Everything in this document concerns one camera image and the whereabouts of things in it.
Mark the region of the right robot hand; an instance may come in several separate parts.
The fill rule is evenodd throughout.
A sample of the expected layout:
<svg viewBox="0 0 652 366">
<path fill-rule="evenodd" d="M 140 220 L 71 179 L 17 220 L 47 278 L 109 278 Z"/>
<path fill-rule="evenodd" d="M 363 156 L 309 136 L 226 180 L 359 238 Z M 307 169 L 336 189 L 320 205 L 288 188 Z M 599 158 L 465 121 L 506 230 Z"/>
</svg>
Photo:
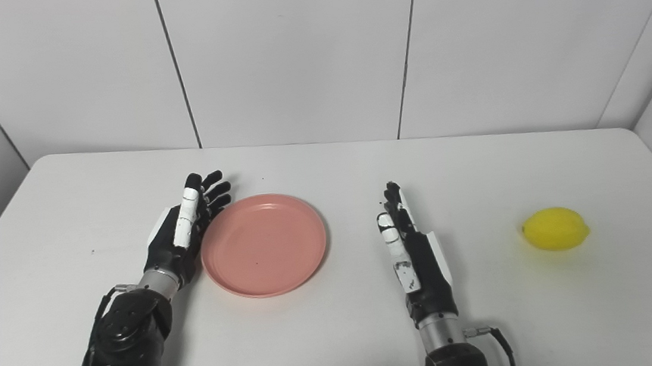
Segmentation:
<svg viewBox="0 0 652 366">
<path fill-rule="evenodd" d="M 401 186 L 388 182 L 376 224 L 405 293 L 414 325 L 438 314 L 457 315 L 452 276 L 435 233 L 419 231 Z"/>
</svg>

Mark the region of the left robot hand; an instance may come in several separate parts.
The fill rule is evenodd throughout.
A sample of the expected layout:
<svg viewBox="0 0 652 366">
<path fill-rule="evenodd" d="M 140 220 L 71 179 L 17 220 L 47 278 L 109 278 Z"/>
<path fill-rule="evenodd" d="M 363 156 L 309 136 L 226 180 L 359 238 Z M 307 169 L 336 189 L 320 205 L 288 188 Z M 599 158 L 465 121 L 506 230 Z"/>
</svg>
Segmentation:
<svg viewBox="0 0 652 366">
<path fill-rule="evenodd" d="M 148 244 L 144 276 L 161 275 L 176 288 L 187 286 L 194 278 L 196 257 L 205 231 L 232 200 L 231 184 L 223 180 L 222 171 L 205 177 L 188 175 L 182 200 L 170 207 L 156 226 Z"/>
</svg>

